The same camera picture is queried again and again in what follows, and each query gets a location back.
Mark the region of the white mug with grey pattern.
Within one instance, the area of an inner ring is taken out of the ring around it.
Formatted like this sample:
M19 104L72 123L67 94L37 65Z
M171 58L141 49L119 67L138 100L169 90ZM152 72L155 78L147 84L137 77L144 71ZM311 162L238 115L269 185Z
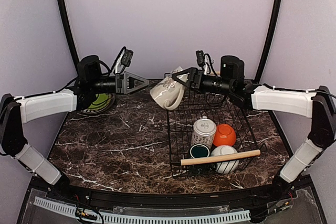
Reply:
M185 86L172 78L172 74L180 71L183 68L178 66L150 90L152 99L165 110L175 110L183 99Z

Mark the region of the grey reindeer snowflake plate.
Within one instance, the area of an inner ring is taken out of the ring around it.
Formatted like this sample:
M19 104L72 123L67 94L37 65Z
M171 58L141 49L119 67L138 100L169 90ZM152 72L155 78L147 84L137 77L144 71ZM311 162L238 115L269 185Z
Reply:
M95 115L108 110L115 102L114 94L101 93L96 95L96 100L87 109L79 111L84 115Z

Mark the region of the white cup with black characters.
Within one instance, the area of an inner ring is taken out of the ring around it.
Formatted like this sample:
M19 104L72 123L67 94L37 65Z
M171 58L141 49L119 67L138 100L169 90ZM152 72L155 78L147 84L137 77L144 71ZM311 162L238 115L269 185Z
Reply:
M208 148L213 145L213 140L217 130L216 124L206 116L195 121L193 124L193 134L191 145L203 144Z

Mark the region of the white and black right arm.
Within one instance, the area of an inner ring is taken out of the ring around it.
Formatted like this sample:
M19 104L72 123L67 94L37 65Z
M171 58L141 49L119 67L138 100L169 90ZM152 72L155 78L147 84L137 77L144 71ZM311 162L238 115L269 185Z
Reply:
M241 109L277 111L311 119L306 140L280 170L277 181L268 188L273 200L280 199L308 165L335 142L334 96L325 86L314 90L277 88L249 83L244 76L244 62L236 56L222 56L220 75L206 75L194 67L172 74L173 80L199 93L222 94Z

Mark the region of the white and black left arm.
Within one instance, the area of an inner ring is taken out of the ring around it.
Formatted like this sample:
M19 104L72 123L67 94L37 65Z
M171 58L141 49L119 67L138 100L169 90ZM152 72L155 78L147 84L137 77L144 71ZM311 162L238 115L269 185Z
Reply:
M107 68L104 73L103 65L98 56L86 56L77 65L77 77L60 90L18 97L8 93L1 98L1 155L19 161L53 186L63 201L74 197L74 189L67 184L67 176L30 144L23 126L53 115L83 111L101 93L128 95L149 85L148 79L125 70Z

